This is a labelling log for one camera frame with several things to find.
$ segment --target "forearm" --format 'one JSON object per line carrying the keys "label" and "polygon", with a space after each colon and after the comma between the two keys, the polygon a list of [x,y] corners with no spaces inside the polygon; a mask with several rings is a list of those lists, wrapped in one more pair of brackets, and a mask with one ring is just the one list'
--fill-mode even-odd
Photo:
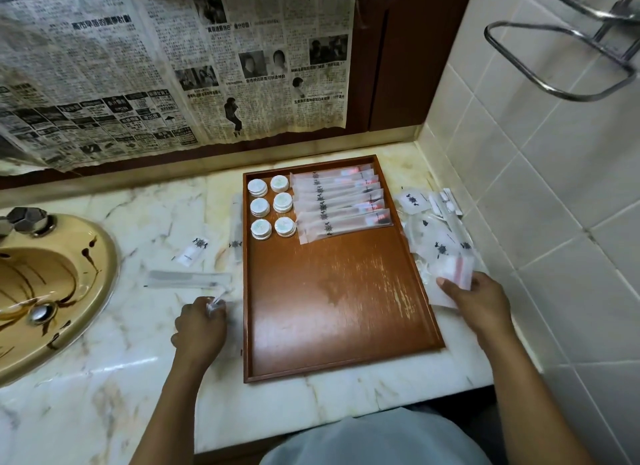
{"label": "forearm", "polygon": [[512,465],[593,465],[515,333],[484,343]]}
{"label": "forearm", "polygon": [[129,465],[193,463],[195,407],[201,381],[201,371],[173,363]]}

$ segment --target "brown wooden tray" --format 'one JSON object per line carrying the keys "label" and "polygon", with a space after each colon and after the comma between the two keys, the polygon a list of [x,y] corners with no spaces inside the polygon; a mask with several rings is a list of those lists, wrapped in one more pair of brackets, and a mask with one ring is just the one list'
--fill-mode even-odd
{"label": "brown wooden tray", "polygon": [[[298,234],[258,241],[247,183],[372,164],[394,225],[300,244]],[[244,381],[367,363],[443,348],[378,157],[244,174]],[[273,204],[269,187],[265,198]],[[295,220],[271,208],[266,219]]]}

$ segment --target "sink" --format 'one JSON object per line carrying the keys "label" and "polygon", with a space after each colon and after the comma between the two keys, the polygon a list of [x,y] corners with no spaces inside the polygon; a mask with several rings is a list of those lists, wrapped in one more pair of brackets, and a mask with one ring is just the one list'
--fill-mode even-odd
{"label": "sink", "polygon": [[0,240],[0,386],[86,330],[107,303],[117,261],[102,228],[66,214],[53,215],[44,235]]}

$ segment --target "newspaper advertisement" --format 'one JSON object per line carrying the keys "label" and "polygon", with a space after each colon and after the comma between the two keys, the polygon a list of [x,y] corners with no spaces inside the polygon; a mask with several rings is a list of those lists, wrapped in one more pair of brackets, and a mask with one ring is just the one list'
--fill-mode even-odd
{"label": "newspaper advertisement", "polygon": [[0,0],[0,136],[77,167],[345,127],[355,0]]}

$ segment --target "white marble surface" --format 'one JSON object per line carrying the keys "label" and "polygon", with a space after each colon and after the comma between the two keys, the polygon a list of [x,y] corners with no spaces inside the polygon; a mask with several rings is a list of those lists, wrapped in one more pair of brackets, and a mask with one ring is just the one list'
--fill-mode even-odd
{"label": "white marble surface", "polygon": [[[378,154],[392,192],[429,187],[413,143],[281,162]],[[120,251],[120,276],[84,335],[35,372],[0,389],[0,465],[126,464],[153,412],[173,358],[173,320],[202,290],[144,288],[150,269],[184,270],[172,256],[194,236],[210,245],[196,271],[230,271],[231,332],[207,371],[196,408],[196,451],[204,452],[345,416],[373,413],[492,383],[476,339],[459,316],[435,308],[447,348],[392,361],[243,384],[242,273],[228,249],[231,197],[242,173],[213,173],[126,191],[42,203],[46,211],[97,221]]]}

